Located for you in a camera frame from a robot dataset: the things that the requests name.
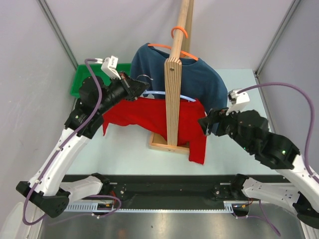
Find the light blue hanger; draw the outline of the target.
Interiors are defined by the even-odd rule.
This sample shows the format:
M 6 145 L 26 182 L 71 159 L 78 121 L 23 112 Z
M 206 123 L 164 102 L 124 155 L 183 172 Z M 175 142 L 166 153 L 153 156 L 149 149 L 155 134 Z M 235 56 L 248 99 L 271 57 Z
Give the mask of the light blue hanger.
M 150 79 L 151 81 L 153 80 L 153 78 L 151 78 L 150 76 L 148 76 L 148 75 L 146 75 L 146 74 L 140 74 L 140 75 L 138 75 L 138 76 L 137 76 L 137 79 L 140 78 L 140 77 L 146 77 L 146 78 Z M 150 91 L 150 90 L 145 90 L 145 91 L 143 92 L 143 95 L 149 95 L 149 94 L 151 94 L 151 95 L 164 95 L 164 96 L 166 95 L 165 91 Z M 195 99 L 190 98 L 190 97 L 188 97 L 188 96 L 184 96 L 184 95 L 180 95 L 179 97 L 180 97 L 181 99 L 187 100 L 187 101 L 189 101 L 189 102 L 195 102 L 195 101 L 196 101 Z

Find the red t shirt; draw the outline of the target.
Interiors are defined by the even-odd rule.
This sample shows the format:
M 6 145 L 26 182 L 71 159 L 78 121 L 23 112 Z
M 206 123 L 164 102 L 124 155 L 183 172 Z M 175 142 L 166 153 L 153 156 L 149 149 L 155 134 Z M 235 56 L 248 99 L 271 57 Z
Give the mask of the red t shirt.
M 205 161 L 206 136 L 198 120 L 203 117 L 205 111 L 200 101 L 180 101 L 177 145 L 188 143 L 188 160 L 201 165 Z M 106 134 L 109 124 L 138 125 L 167 139 L 166 105 L 162 99 L 123 100 L 104 113 L 103 119 L 103 134 Z

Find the blue t shirt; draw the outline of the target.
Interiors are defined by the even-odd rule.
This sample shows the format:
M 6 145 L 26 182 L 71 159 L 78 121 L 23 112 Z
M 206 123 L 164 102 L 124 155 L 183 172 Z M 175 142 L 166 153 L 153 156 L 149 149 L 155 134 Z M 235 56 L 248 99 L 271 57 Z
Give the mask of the blue t shirt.
M 169 54 L 148 44 L 135 53 L 130 77 L 150 84 L 149 91 L 164 91 L 164 63 Z M 208 113 L 227 106 L 228 91 L 220 75 L 202 59 L 181 58 L 180 94 L 198 99 Z

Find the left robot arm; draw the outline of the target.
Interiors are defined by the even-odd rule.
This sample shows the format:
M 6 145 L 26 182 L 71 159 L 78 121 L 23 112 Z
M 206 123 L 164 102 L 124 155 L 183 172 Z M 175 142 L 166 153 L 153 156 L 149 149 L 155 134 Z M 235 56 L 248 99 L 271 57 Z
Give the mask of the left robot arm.
M 149 83 L 131 79 L 125 72 L 105 85 L 101 77 L 87 77 L 79 88 L 79 99 L 70 113 L 61 137 L 43 166 L 29 181 L 20 181 L 16 190 L 45 215 L 56 218 L 69 203 L 97 196 L 105 199 L 110 180 L 99 173 L 64 186 L 61 182 L 79 152 L 104 122 L 103 115 L 122 100 L 134 101 Z

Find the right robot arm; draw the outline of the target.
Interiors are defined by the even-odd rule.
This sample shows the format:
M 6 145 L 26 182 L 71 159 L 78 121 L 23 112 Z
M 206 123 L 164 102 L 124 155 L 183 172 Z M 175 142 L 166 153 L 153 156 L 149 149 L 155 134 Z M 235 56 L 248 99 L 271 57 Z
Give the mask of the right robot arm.
M 216 136 L 227 135 L 262 165 L 275 170 L 297 192 L 267 185 L 246 175 L 237 174 L 229 186 L 236 200 L 259 199 L 286 209 L 306 225 L 319 227 L 319 184 L 306 170 L 300 150 L 287 137 L 269 131 L 268 121 L 255 110 L 231 112 L 211 110 L 198 120 L 205 135 L 217 125 Z

